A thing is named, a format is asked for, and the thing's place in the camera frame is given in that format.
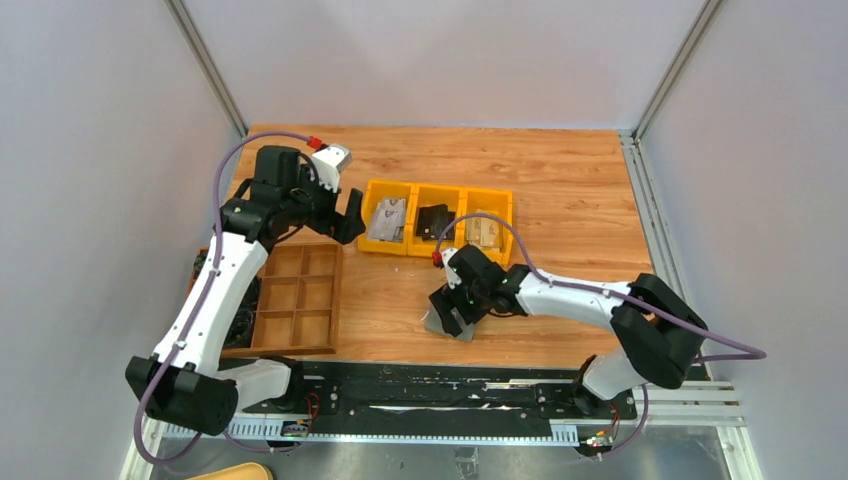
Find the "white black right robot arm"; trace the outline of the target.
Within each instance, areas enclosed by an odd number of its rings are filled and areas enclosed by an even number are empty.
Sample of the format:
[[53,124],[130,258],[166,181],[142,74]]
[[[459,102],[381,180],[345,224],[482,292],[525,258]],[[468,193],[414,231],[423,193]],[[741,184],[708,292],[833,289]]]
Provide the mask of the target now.
[[425,328],[469,341],[486,316],[553,316],[613,333],[610,353],[580,367],[567,400],[596,417],[619,393],[645,383],[679,388],[703,343],[705,323],[662,280],[641,274],[632,282],[593,282],[551,275],[526,264],[503,268],[466,245],[437,254],[446,282],[429,296]]

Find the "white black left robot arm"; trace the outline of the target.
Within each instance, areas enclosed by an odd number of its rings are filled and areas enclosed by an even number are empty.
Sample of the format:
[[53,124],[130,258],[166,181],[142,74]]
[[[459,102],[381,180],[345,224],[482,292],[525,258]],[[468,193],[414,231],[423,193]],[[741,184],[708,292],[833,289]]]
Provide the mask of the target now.
[[147,357],[134,356],[125,378],[148,417],[217,436],[244,408],[269,400],[298,411],[306,386],[292,360],[259,358],[221,370],[226,336],[250,284],[289,232],[307,227],[340,244],[365,231],[358,189],[336,210],[351,152],[322,145],[310,156],[285,146],[257,152],[254,174],[222,204],[205,263],[177,319]]

